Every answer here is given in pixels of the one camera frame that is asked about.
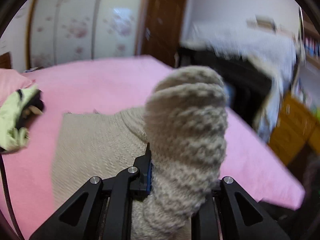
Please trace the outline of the brown wooden door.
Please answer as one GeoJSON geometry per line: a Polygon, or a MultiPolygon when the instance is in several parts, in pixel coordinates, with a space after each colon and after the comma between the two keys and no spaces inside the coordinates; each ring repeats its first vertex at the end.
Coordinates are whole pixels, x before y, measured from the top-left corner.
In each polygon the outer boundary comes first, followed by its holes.
{"type": "Polygon", "coordinates": [[[173,67],[187,0],[149,0],[142,55],[150,55],[173,67]]]}

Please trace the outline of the floral sliding wardrobe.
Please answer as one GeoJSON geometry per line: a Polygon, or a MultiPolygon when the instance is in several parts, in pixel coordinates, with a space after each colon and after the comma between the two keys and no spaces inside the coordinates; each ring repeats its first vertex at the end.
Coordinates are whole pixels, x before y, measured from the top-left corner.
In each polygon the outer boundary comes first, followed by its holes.
{"type": "Polygon", "coordinates": [[[29,68],[136,53],[143,0],[33,0],[29,68]]]}

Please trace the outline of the black piano with lace cover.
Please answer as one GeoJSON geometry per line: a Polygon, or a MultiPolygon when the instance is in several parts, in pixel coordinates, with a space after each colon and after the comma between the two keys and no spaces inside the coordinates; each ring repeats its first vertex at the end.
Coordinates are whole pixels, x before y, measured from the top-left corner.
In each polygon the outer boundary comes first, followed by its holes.
{"type": "Polygon", "coordinates": [[[269,141],[280,104],[305,63],[301,42],[278,31],[226,24],[193,24],[177,48],[177,65],[208,66],[227,83],[229,106],[269,141]]]}

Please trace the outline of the pink ruffled pillow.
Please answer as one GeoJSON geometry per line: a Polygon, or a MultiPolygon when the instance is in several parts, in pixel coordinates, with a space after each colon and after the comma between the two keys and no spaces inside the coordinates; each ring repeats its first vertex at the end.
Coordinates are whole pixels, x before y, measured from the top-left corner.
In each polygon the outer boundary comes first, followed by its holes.
{"type": "Polygon", "coordinates": [[[18,89],[32,86],[35,80],[29,79],[14,69],[1,69],[0,71],[0,106],[8,96],[18,89]]]}

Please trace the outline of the pink bed sheet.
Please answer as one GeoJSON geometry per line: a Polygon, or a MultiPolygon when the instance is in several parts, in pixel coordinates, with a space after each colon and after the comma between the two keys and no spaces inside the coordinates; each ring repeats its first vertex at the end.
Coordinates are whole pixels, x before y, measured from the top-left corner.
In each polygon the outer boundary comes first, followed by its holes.
{"type": "MultiPolygon", "coordinates": [[[[150,56],[61,64],[23,76],[35,80],[45,109],[29,128],[29,144],[3,160],[11,202],[24,238],[55,211],[50,169],[64,113],[113,114],[140,106],[171,68],[150,56]]],[[[255,200],[291,209],[304,197],[301,183],[232,110],[222,176],[233,177],[255,200]]]]}

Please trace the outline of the dark wooden headboard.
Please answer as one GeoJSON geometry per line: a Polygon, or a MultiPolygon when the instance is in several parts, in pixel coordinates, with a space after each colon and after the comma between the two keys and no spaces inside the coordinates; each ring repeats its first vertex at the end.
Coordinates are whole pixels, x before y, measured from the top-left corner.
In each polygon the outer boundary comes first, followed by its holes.
{"type": "Polygon", "coordinates": [[[2,55],[0,55],[0,68],[1,69],[11,69],[11,57],[10,53],[6,52],[2,55]]]}

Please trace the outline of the wooden cabinet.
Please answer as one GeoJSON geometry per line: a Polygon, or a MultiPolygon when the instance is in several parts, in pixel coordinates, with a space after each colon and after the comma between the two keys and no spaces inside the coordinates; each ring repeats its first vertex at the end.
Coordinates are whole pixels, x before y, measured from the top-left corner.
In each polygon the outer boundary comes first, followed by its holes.
{"type": "Polygon", "coordinates": [[[289,165],[305,146],[319,155],[319,120],[290,93],[284,96],[269,147],[289,165]]]}

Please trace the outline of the beige knitted cardigan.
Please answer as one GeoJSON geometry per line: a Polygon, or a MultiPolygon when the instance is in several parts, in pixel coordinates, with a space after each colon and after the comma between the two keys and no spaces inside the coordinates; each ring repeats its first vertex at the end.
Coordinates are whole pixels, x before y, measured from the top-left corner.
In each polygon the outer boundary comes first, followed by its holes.
{"type": "Polygon", "coordinates": [[[63,116],[52,164],[56,206],[92,176],[110,178],[151,150],[152,189],[132,205],[132,239],[190,239],[190,219],[226,155],[222,77],[202,66],[173,71],[143,107],[63,116]]]}

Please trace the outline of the light green black garment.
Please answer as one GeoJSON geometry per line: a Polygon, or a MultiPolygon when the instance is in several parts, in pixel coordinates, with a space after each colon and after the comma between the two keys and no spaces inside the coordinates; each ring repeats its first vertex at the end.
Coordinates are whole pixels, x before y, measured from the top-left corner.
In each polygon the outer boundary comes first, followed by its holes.
{"type": "Polygon", "coordinates": [[[1,152],[12,152],[27,145],[29,132],[26,122],[41,115],[44,103],[37,85],[18,89],[1,106],[1,152]]]}

